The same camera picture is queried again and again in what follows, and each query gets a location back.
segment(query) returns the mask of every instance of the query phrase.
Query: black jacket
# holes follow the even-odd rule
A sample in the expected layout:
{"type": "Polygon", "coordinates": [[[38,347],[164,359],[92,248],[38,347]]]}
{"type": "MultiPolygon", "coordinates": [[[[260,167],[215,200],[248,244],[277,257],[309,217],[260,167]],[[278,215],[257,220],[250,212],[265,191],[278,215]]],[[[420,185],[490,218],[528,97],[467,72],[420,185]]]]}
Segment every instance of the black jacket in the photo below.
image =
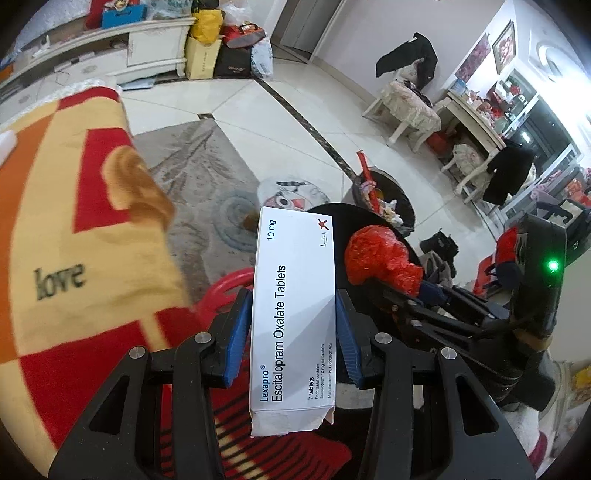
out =
{"type": "Polygon", "coordinates": [[[507,146],[497,153],[486,169],[488,173],[495,173],[482,199],[495,205],[503,205],[508,193],[515,195],[519,191],[535,156],[532,150],[511,140],[505,140],[505,144],[507,146]]]}
{"type": "Polygon", "coordinates": [[[415,60],[424,59],[417,66],[417,88],[421,90],[433,79],[435,65],[437,65],[435,50],[433,50],[433,46],[427,37],[415,33],[414,38],[416,40],[403,43],[378,60],[375,65],[376,78],[381,77],[384,73],[393,72],[410,65],[415,60]]]}

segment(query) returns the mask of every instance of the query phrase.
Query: black trash bin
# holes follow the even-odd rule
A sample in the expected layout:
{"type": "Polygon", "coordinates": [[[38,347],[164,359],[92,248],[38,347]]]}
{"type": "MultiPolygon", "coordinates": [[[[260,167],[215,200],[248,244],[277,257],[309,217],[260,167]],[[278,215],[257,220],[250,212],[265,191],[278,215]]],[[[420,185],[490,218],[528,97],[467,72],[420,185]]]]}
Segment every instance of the black trash bin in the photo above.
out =
{"type": "MultiPolygon", "coordinates": [[[[409,236],[412,232],[414,232],[415,223],[414,210],[410,200],[404,193],[404,190],[400,184],[398,184],[398,182],[391,175],[375,167],[370,167],[369,169],[371,171],[373,180],[377,184],[377,188],[379,188],[384,194],[384,200],[386,202],[396,200],[396,213],[400,215],[400,218],[402,219],[402,225],[395,228],[403,236],[409,236]]],[[[363,182],[365,182],[365,176],[363,173],[354,179],[353,185],[351,187],[353,201],[355,202],[355,205],[373,212],[371,205],[366,200],[365,195],[363,195],[363,192],[361,191],[361,184],[363,182]]]]}

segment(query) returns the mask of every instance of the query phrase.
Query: framed picture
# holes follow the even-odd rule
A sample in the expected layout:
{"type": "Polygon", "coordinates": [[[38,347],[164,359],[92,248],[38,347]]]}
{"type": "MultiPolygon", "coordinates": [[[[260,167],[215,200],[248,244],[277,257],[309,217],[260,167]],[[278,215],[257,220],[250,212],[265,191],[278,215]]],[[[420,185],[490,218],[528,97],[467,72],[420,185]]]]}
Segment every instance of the framed picture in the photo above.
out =
{"type": "Polygon", "coordinates": [[[503,69],[515,58],[517,45],[515,43],[515,24],[510,21],[503,33],[492,46],[495,56],[496,72],[501,74],[503,69]]]}
{"type": "Polygon", "coordinates": [[[491,44],[488,41],[488,34],[486,34],[480,39],[480,42],[474,47],[474,50],[468,55],[464,63],[462,63],[462,66],[456,72],[456,77],[464,82],[470,80],[490,52],[491,44]]]}

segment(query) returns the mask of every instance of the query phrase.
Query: doorway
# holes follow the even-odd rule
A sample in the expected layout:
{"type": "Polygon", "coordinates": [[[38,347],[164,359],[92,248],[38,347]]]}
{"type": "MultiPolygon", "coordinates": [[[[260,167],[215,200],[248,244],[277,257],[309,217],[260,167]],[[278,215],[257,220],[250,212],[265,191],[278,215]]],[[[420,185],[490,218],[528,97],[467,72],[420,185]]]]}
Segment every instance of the doorway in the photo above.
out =
{"type": "Polygon", "coordinates": [[[271,36],[271,43],[301,60],[310,61],[343,1],[287,0],[271,36]]]}

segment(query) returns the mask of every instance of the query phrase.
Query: blue box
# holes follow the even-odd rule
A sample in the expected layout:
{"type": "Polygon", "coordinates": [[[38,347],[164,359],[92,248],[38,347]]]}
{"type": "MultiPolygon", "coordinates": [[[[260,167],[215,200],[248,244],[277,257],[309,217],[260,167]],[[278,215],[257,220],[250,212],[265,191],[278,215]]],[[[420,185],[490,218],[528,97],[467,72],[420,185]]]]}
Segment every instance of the blue box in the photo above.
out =
{"type": "Polygon", "coordinates": [[[146,11],[145,5],[128,5],[121,12],[107,10],[103,12],[102,28],[113,28],[128,23],[141,22],[146,11]]]}

